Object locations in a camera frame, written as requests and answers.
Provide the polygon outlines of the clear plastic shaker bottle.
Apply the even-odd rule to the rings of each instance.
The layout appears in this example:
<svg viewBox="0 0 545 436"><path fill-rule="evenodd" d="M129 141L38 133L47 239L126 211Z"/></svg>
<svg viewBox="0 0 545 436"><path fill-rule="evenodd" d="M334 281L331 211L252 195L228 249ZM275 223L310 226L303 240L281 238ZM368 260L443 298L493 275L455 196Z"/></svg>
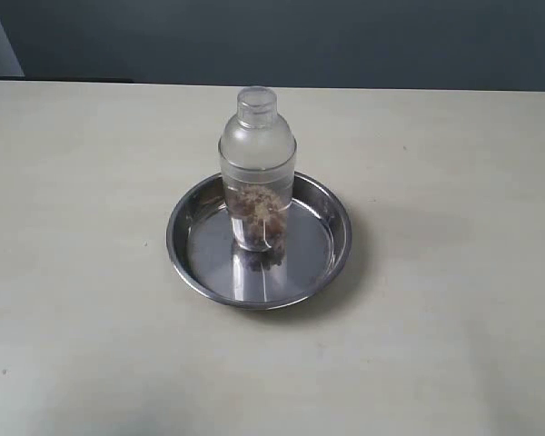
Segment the clear plastic shaker bottle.
<svg viewBox="0 0 545 436"><path fill-rule="evenodd" d="M238 93L218 151L235 241L253 252L278 248L292 202L297 142L272 89L250 86Z"/></svg>

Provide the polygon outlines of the round stainless steel tray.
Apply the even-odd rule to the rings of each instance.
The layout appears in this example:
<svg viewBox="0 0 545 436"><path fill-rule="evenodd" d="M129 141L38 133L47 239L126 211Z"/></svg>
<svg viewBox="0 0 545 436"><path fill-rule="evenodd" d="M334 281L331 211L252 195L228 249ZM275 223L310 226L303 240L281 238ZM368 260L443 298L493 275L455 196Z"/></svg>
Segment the round stainless steel tray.
<svg viewBox="0 0 545 436"><path fill-rule="evenodd" d="M191 188L166 228L169 258L183 281L220 304L274 310L302 302L328 286L347 262L352 225L324 185L296 173L285 243L263 253L234 240L218 173Z"/></svg>

